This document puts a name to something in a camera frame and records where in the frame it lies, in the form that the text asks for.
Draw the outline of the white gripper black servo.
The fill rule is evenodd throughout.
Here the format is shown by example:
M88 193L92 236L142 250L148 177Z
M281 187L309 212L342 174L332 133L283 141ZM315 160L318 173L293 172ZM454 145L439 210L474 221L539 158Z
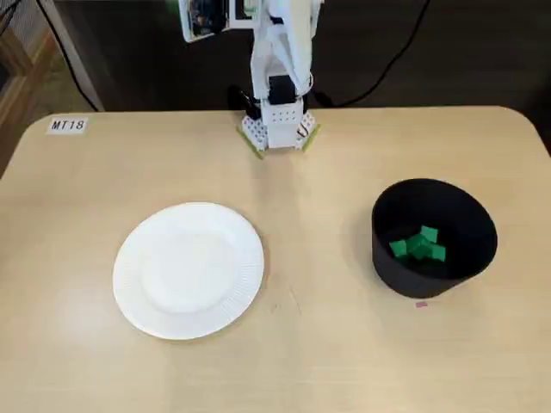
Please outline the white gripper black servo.
M255 29L260 24L261 0L230 0L229 28Z

